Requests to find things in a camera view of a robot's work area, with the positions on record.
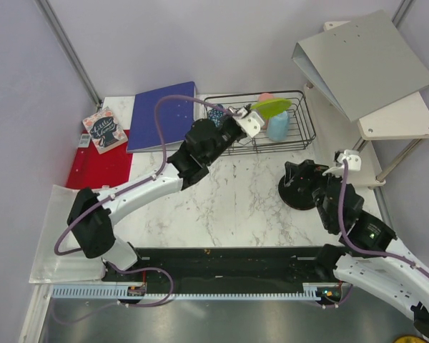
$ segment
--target lime green object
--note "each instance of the lime green object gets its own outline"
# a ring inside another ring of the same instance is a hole
[[[274,98],[257,102],[251,106],[251,109],[258,110],[264,119],[270,119],[289,109],[291,103],[289,99]]]

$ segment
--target wall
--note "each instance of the wall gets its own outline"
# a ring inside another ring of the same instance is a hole
[[[400,32],[429,68],[429,0],[417,1]],[[422,91],[429,107],[429,88]],[[406,141],[377,144],[375,150],[385,166]],[[429,140],[425,141],[386,179],[388,208],[396,231],[405,244],[429,266]]]
[[[49,0],[101,96],[183,81],[200,93],[301,89],[298,40],[400,0]]]
[[[16,342],[52,184],[94,111],[32,0],[0,0],[0,342]]]

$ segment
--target gray binder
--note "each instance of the gray binder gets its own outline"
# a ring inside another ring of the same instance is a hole
[[[384,11],[299,41],[292,60],[350,121],[429,86],[429,71]]]

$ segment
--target yellow object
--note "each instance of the yellow object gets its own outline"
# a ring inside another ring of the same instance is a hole
[[[403,336],[397,338],[394,343],[427,343],[424,339],[421,339],[416,336]]]
[[[270,119],[289,109],[291,104],[289,99],[274,98],[257,102],[251,106],[251,109],[258,110],[264,119]]]

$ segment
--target black wire rack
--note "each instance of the black wire rack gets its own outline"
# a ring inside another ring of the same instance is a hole
[[[212,104],[221,104],[224,108],[239,109],[248,104],[257,102],[261,93],[233,94],[223,96],[209,96],[204,100]],[[289,99],[292,102],[287,110],[290,115],[290,125],[285,140],[275,142],[267,137],[262,130],[255,138],[246,144],[233,144],[224,155],[265,154],[272,152],[304,150],[315,139],[315,127],[308,113],[307,102],[301,91],[269,91],[277,98]],[[204,118],[208,117],[209,108],[204,107]]]

